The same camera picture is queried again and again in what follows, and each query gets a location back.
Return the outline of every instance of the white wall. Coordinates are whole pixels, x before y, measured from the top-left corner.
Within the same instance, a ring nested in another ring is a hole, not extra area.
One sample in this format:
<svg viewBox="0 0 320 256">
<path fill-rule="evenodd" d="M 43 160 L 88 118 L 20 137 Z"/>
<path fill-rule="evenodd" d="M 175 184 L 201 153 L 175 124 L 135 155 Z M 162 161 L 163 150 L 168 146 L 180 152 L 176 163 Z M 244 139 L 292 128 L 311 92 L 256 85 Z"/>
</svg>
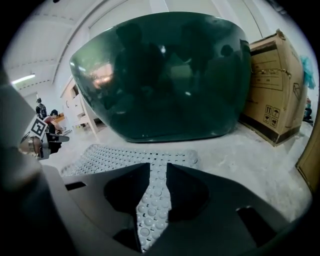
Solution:
<svg viewBox="0 0 320 256">
<path fill-rule="evenodd" d="M 64 53 L 64 56 L 60 62 L 60 65 L 57 70 L 56 77 L 54 79 L 54 87 L 57 92 L 58 97 L 60 98 L 68 79 L 71 76 L 71 70 L 69 67 L 69 60 L 71 56 L 86 42 L 90 39 L 90 27 L 94 26 L 94 24 L 100 23 L 99 27 L 102 24 L 104 19 L 107 19 L 106 15 L 108 12 L 112 12 L 114 8 L 116 8 L 119 4 L 123 4 L 124 2 L 129 2 L 130 4 L 143 3 L 144 7 L 146 5 L 150 6 L 151 13 L 160 13 L 160 12 L 168 12 L 168 11 L 189 11 L 189 12 L 201 12 L 207 13 L 211 15 L 216 15 L 218 17 L 222 17 L 224 19 L 230 20 L 235 24 L 242 27 L 244 32 L 249 36 L 249 40 L 252 41 L 253 39 L 259 38 L 259 31 L 253 24 L 254 19 L 250 17 L 246 17 L 246 20 L 242 20 L 244 16 L 241 14 L 243 10 L 238 9 L 237 6 L 242 0 L 229 0 L 229 1 L 221 1 L 221 0 L 109 0 L 104 3 L 99 9 L 97 9 L 91 16 L 81 25 L 78 29 L 76 34 L 74 35 L 73 39 L 71 40 L 67 50 Z M 118 17 L 117 21 L 123 20 L 126 21 L 130 19 L 127 16 Z"/>
<path fill-rule="evenodd" d="M 274 34 L 277 29 L 280 29 L 289 39 L 290 43 L 297 51 L 299 55 L 308 56 L 313 65 L 313 78 L 316 83 L 316 88 L 311 90 L 308 89 L 308 97 L 311 100 L 312 108 L 312 119 L 315 120 L 318 106 L 319 98 L 319 71 L 316 55 L 309 44 L 308 39 L 305 37 L 304 33 L 301 31 L 299 26 L 288 16 L 282 15 L 275 11 L 273 7 L 264 0 L 245 0 L 245 2 L 253 2 L 257 7 L 258 11 L 264 18 L 267 29 L 270 35 Z"/>
<path fill-rule="evenodd" d="M 29 106 L 35 111 L 37 103 L 37 92 L 31 93 L 25 97 L 23 97 L 24 100 L 29 104 Z"/>
<path fill-rule="evenodd" d="M 24 90 L 19 90 L 20 95 L 28 102 L 30 100 L 30 95 L 38 94 L 38 98 L 41 98 L 42 103 L 45 105 L 47 112 L 51 112 L 51 110 L 57 110 L 62 112 L 62 104 L 58 98 L 56 88 L 48 83 L 42 83 L 38 85 L 34 85 L 32 88 L 26 88 Z"/>
</svg>

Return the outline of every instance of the cardboard box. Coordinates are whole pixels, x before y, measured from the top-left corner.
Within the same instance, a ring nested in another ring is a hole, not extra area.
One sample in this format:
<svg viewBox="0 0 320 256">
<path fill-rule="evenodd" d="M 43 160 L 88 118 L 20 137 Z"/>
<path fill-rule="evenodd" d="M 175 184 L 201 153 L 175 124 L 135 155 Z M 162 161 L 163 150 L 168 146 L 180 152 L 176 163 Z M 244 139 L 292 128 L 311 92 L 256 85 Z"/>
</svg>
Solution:
<svg viewBox="0 0 320 256">
<path fill-rule="evenodd" d="M 251 84 L 240 121 L 273 146 L 300 130 L 307 87 L 300 58 L 285 35 L 250 44 Z"/>
<path fill-rule="evenodd" d="M 296 168 L 301 173 L 310 190 L 315 193 L 320 184 L 320 111 L 316 113 L 313 130 Z"/>
</svg>

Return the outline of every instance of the textured rubber mat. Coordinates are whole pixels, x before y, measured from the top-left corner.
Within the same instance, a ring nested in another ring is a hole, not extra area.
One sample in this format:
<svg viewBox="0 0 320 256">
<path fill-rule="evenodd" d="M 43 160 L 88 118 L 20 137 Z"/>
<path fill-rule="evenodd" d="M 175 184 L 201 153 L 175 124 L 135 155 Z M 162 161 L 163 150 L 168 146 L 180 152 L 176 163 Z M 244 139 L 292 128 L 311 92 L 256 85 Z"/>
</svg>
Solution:
<svg viewBox="0 0 320 256">
<path fill-rule="evenodd" d="M 150 163 L 149 186 L 136 207 L 137 232 L 141 251 L 145 252 L 168 226 L 171 198 L 166 185 L 167 163 L 197 169 L 195 150 L 150 150 L 93 144 L 75 163 L 63 168 L 61 175 L 95 174 L 139 163 Z"/>
</svg>

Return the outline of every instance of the dusty concrete floor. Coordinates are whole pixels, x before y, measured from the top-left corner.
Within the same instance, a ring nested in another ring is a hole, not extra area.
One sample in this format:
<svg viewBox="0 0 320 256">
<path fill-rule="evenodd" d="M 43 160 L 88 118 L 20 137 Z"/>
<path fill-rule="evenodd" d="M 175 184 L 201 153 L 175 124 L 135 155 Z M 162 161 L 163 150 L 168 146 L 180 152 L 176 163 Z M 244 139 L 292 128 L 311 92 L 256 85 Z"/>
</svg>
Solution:
<svg viewBox="0 0 320 256">
<path fill-rule="evenodd" d="M 225 136 L 169 143 L 130 143 L 109 127 L 100 126 L 97 136 L 79 128 L 68 134 L 70 141 L 58 153 L 40 161 L 59 171 L 74 163 L 91 144 L 137 149 L 190 149 L 199 155 L 200 170 L 234 180 L 270 203 L 289 221 L 299 217 L 311 202 L 310 190 L 295 168 L 309 140 L 312 127 L 303 123 L 300 133 L 278 147 L 238 124 Z"/>
</svg>

